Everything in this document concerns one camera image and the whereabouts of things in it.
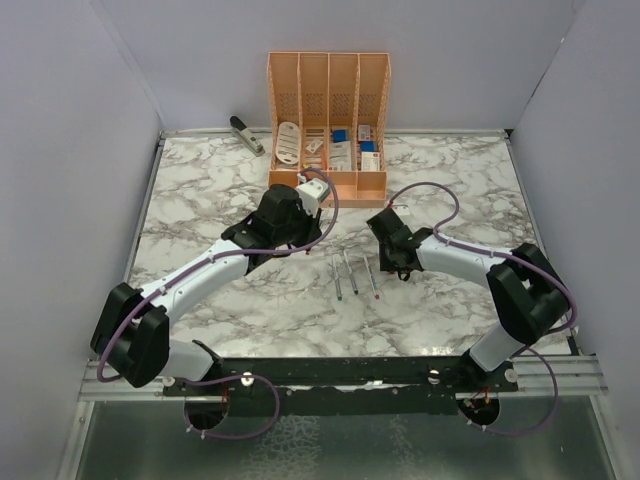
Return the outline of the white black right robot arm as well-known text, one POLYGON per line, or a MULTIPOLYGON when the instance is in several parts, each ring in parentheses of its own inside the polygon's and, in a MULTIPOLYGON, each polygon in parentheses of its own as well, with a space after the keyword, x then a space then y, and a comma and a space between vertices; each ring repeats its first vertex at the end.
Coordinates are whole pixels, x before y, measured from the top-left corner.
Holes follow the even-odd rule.
POLYGON ((489 290, 498 322, 463 355, 461 383, 481 391, 496 369, 534 345, 570 309, 568 291, 541 250, 524 243, 491 250, 457 242, 434 229, 412 231, 391 208, 367 225, 379 244, 380 269, 406 281, 414 271, 443 273, 489 290))

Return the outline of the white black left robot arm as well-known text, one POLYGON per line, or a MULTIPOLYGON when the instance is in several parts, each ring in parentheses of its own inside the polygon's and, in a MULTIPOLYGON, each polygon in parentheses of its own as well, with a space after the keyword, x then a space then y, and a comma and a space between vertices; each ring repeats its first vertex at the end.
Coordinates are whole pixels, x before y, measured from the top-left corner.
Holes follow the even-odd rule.
POLYGON ((216 355, 197 341, 171 339, 172 326, 221 287, 317 243, 320 206, 329 193, 319 179, 273 185, 254 212, 196 259, 143 287, 114 287, 90 342, 100 357, 98 380, 107 382, 105 368, 111 367, 135 388, 164 376, 186 379, 202 395, 214 392, 221 380, 216 355))

